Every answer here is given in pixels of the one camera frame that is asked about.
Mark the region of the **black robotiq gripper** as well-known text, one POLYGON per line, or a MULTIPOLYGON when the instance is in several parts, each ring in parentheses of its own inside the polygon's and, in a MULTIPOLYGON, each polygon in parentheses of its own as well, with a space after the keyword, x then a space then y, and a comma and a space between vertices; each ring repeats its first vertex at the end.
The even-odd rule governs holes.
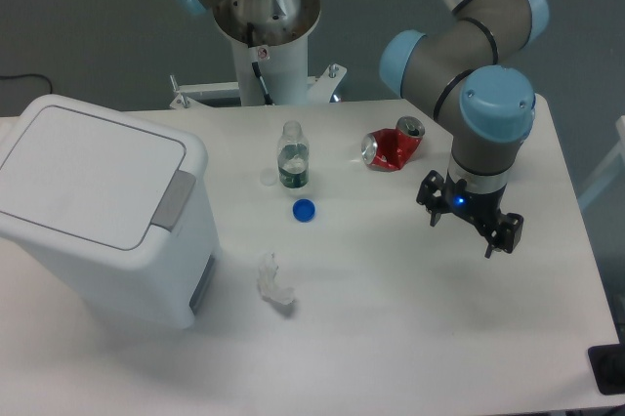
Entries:
POLYGON ((467 191, 463 182, 454 183, 432 170, 421 182, 416 202, 426 208, 431 227, 448 213, 473 225, 487 239, 484 257, 489 259, 495 251, 511 254, 521 240, 523 216, 500 210, 505 188, 488 193, 467 191))

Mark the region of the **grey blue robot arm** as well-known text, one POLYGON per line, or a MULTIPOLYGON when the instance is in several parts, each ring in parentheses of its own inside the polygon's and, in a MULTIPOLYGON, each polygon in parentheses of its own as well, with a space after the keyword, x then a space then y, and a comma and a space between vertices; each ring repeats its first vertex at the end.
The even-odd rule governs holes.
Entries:
MULTIPOLYGON (((308 37, 320 0, 179 0, 192 14, 211 12, 229 39, 245 105, 305 104, 308 37)), ((398 34, 379 74, 399 97, 452 137, 445 174, 431 172, 417 202, 433 221, 444 214, 473 225, 489 251, 512 252, 523 218, 500 202, 510 170, 534 121, 528 79, 502 62, 546 28, 546 0, 443 0, 455 18, 446 32, 398 34)))

